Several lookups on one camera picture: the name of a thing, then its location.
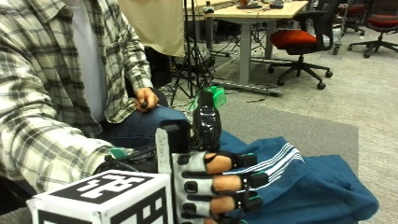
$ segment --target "plaid shirt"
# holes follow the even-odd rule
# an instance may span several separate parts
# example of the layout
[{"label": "plaid shirt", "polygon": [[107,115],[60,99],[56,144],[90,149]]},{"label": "plaid shirt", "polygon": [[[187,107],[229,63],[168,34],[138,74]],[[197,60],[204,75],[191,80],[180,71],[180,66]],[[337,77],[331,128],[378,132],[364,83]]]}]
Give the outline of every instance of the plaid shirt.
[{"label": "plaid shirt", "polygon": [[[152,87],[143,44],[115,0],[86,0],[107,73],[106,117],[134,112],[134,89]],[[62,0],[0,2],[0,175],[24,179],[39,192],[94,173],[112,147],[96,139],[72,10]]]}]

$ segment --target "jeans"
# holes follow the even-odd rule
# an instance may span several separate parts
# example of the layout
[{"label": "jeans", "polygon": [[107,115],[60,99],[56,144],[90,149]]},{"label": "jeans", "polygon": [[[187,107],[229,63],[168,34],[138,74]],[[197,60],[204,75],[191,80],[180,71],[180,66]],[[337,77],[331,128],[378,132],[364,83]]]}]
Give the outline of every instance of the jeans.
[{"label": "jeans", "polygon": [[135,111],[122,123],[103,122],[104,131],[98,138],[115,147],[144,147],[155,143],[156,130],[161,121],[168,119],[187,119],[187,117],[179,110],[161,105],[147,113]]}]

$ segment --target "person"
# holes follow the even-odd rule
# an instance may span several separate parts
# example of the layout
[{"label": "person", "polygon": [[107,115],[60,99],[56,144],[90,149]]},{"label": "person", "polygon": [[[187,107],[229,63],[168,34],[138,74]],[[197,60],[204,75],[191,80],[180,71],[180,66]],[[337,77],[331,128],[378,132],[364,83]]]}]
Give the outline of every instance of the person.
[{"label": "person", "polygon": [[[163,120],[187,117],[159,105],[116,0],[6,0],[0,14],[0,175],[40,193],[91,176],[111,148],[152,143]],[[208,173],[231,166],[216,156]],[[215,175],[217,190],[240,187],[237,176]],[[233,209],[229,196],[212,201],[215,214]]]}]

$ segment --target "shirt sleeve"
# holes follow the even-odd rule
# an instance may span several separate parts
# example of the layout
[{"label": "shirt sleeve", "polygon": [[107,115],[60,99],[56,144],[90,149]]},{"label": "shirt sleeve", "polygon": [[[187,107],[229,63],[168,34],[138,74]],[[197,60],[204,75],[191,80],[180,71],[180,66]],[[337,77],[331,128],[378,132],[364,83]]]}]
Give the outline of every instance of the shirt sleeve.
[{"label": "shirt sleeve", "polygon": [[56,120],[40,74],[20,49],[0,43],[0,175],[43,192],[92,175],[112,146]]},{"label": "shirt sleeve", "polygon": [[143,42],[122,11],[115,14],[119,15],[118,23],[120,25],[122,38],[127,42],[127,47],[124,48],[126,76],[132,82],[134,90],[144,87],[153,88]]}]

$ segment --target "table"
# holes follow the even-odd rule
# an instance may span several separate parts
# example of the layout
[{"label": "table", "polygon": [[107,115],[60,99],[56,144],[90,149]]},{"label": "table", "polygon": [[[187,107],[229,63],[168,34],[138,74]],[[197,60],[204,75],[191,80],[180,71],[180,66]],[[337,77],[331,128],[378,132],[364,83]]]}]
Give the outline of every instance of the table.
[{"label": "table", "polygon": [[[224,9],[216,10],[215,13],[207,14],[207,20],[212,24],[213,18],[219,18],[225,21],[241,23],[241,38],[240,38],[240,76],[239,82],[227,82],[224,80],[215,79],[213,83],[225,87],[244,89],[247,91],[263,92],[267,94],[280,94],[279,89],[268,88],[260,85],[251,85],[251,60],[252,60],[252,37],[251,29],[252,24],[260,22],[268,22],[268,34],[267,34],[267,51],[264,59],[272,59],[273,55],[273,44],[271,40],[271,34],[275,32],[276,20],[291,19],[295,15],[304,9],[308,5],[308,1],[293,1],[285,2],[283,9],[263,10],[269,4],[260,4],[263,8],[255,9],[239,9],[237,6],[227,7]],[[208,48],[212,49],[212,41],[208,42]]]}]

